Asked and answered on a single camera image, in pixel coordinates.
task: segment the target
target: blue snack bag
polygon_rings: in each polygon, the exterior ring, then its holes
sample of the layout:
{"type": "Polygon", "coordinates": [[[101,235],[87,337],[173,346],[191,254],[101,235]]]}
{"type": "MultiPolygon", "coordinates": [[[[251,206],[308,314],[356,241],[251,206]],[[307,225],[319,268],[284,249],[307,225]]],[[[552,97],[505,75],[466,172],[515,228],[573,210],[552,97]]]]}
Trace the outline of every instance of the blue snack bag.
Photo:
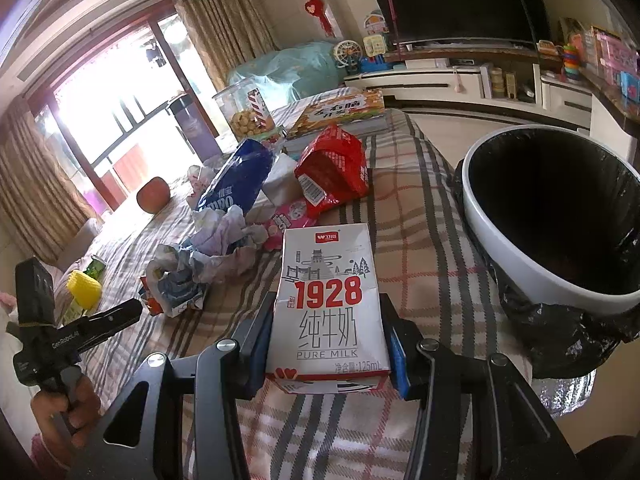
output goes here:
{"type": "Polygon", "coordinates": [[[273,153],[257,140],[243,140],[203,193],[198,211],[210,207],[226,212],[236,204],[246,215],[271,171],[273,159],[273,153]]]}

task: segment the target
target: barcode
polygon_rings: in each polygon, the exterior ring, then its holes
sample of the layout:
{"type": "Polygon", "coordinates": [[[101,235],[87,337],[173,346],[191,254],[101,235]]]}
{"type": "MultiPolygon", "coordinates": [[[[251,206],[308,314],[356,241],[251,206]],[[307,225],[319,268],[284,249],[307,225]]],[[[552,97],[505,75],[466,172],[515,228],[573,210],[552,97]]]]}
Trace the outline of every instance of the barcode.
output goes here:
{"type": "Polygon", "coordinates": [[[305,198],[309,200],[314,206],[318,206],[319,203],[324,200],[326,192],[318,184],[316,184],[311,177],[307,174],[302,174],[298,177],[300,186],[302,186],[302,192],[305,198]]]}

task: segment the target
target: milk carton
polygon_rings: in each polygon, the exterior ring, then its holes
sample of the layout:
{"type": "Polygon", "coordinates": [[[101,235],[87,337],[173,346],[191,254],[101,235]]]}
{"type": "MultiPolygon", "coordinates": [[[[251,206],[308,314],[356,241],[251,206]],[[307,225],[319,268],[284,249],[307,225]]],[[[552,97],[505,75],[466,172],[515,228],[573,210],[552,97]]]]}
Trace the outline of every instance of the milk carton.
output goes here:
{"type": "Polygon", "coordinates": [[[366,224],[285,231],[266,373],[290,394],[382,386],[389,358],[366,224]]]}

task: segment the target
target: pink package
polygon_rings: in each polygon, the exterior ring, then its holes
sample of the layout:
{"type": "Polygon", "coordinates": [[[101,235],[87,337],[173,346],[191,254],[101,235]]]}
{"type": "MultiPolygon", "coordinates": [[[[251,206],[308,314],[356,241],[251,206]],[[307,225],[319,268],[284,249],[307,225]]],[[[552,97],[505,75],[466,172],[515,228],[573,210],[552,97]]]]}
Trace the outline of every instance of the pink package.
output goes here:
{"type": "Polygon", "coordinates": [[[312,227],[316,225],[316,220],[306,215],[306,200],[300,198],[277,208],[271,219],[262,225],[269,234],[262,247],[266,251],[279,251],[285,229],[312,227]]]}

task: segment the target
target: television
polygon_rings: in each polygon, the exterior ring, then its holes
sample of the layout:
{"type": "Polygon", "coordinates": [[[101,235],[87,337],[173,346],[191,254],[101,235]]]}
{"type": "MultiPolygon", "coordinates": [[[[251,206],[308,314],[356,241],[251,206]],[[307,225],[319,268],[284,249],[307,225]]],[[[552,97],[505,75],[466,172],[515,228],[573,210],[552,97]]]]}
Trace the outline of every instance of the television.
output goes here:
{"type": "MultiPolygon", "coordinates": [[[[392,0],[399,43],[509,41],[551,37],[543,0],[392,0]]],[[[396,42],[388,0],[377,0],[396,42]]]]}

